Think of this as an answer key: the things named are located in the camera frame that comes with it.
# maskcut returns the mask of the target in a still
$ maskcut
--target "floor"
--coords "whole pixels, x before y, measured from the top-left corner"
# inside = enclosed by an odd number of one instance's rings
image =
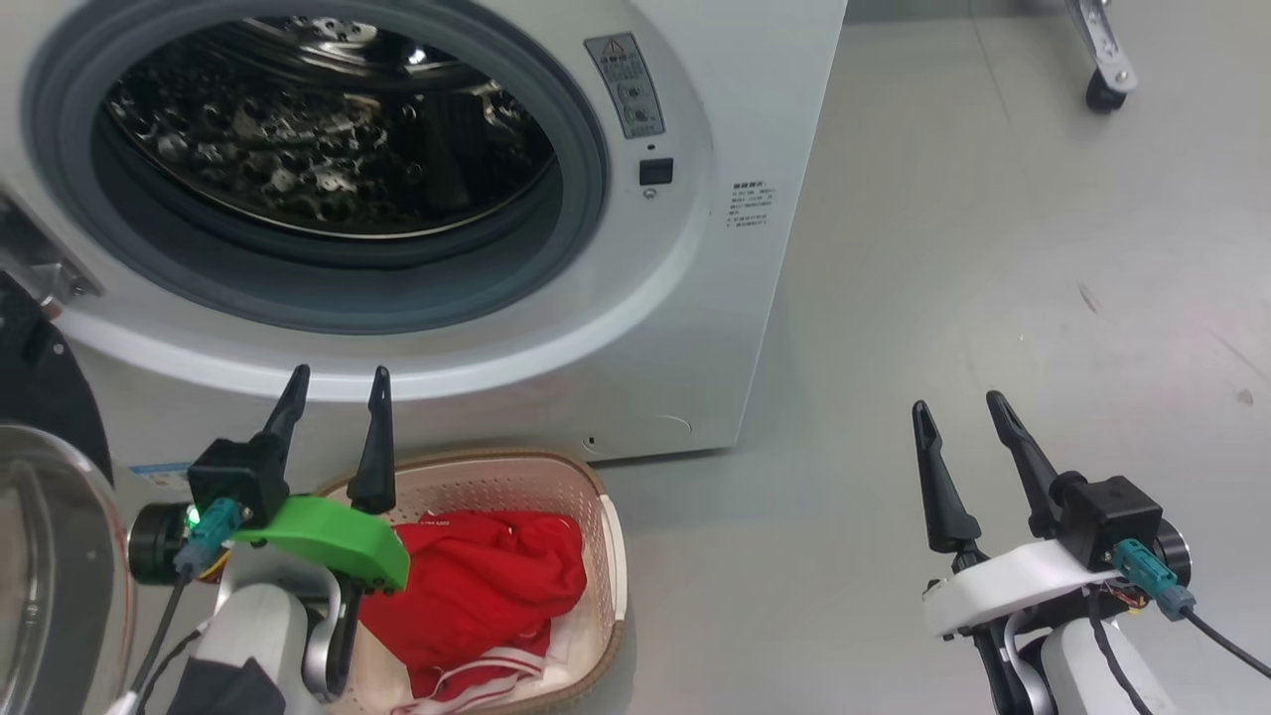
[[[1199,611],[1271,655],[1251,538],[1271,500],[1271,6],[1117,0],[1143,85],[1098,117],[1057,0],[853,3],[741,444],[601,472],[632,626],[574,711],[991,712],[971,646],[921,626],[948,559],[925,547],[909,422],[927,400],[1000,554],[1030,536],[989,390],[1061,471],[1160,502]],[[1122,621],[1183,711],[1265,712],[1267,683],[1190,626]]]

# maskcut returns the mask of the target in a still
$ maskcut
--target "warning triangle symbol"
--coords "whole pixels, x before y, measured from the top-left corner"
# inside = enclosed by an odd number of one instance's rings
[[[618,41],[614,38],[609,39],[609,42],[605,44],[605,51],[601,52],[601,55],[604,55],[605,57],[618,57],[625,53],[627,51],[623,50],[623,46],[619,44]]]

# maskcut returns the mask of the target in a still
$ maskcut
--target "green plastic part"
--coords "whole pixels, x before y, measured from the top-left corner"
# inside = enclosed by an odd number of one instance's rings
[[[268,527],[241,530],[234,541],[267,541],[376,589],[405,591],[411,573],[411,555],[388,522],[320,497],[289,498]]]

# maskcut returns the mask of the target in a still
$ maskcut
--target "washing machine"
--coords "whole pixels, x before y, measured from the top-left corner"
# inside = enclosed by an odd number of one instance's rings
[[[727,447],[845,5],[11,0],[8,255],[117,471],[248,438],[299,364],[297,490],[379,366],[403,456]]]

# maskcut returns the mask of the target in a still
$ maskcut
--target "black wheel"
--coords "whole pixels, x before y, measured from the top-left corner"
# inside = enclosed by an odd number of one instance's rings
[[[1085,88],[1085,105],[1096,112],[1108,114],[1125,104],[1126,94],[1117,91],[1103,81],[1103,72],[1094,70],[1091,84]]]

